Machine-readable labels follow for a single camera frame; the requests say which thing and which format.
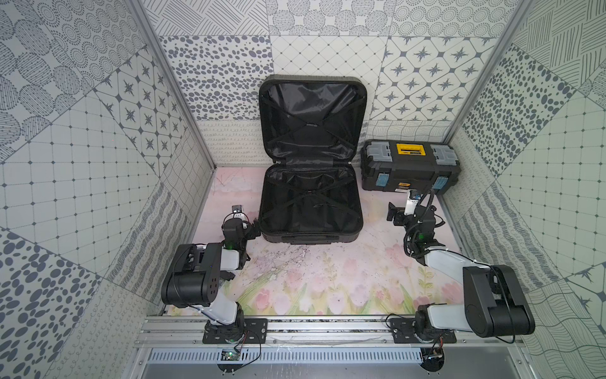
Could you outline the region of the black ribbed hard-shell suitcase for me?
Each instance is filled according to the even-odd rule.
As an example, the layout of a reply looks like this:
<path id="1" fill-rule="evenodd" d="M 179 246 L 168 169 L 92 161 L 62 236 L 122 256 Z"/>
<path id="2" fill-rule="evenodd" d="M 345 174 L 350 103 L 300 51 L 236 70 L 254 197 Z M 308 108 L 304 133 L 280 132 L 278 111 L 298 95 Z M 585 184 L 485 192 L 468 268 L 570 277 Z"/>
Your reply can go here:
<path id="1" fill-rule="evenodd" d="M 259 89 L 264 174 L 258 225 L 270 243 L 352 243 L 364 226 L 352 162 L 368 94 L 355 77 L 271 75 Z"/>

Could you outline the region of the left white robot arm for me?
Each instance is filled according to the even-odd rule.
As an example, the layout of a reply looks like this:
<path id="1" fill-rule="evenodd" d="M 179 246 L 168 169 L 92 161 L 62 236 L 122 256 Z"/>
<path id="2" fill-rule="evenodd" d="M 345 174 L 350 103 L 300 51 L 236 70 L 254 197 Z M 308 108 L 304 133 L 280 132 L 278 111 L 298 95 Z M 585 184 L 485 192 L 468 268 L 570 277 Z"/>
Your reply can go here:
<path id="1" fill-rule="evenodd" d="M 238 210 L 226 216 L 220 243 L 191 243 L 178 246 L 160 287 L 162 302 L 179 309 L 191 308 L 205 316 L 208 330 L 227 341 L 245 334 L 241 305 L 220 290 L 222 281 L 235 278 L 250 261 L 249 241 L 260 236 L 256 224 Z"/>

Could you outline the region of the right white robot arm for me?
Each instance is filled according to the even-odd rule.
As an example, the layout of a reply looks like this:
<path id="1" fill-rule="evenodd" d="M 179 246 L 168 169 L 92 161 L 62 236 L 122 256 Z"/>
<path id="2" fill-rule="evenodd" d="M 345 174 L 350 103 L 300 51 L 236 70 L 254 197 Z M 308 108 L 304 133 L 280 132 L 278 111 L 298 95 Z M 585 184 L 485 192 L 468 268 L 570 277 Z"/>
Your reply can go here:
<path id="1" fill-rule="evenodd" d="M 405 229 L 403 252 L 407 257 L 462 285 L 461 304 L 418 307 L 413 323 L 417 338 L 435 341 L 443 333 L 461 331 L 512 344 L 517 336 L 533 334 L 536 322 L 513 268 L 479 262 L 436 239 L 436 229 L 445 221 L 437 221 L 434 197 L 432 190 L 423 195 L 414 190 L 405 206 L 390 202 L 386 216 L 388 222 Z"/>

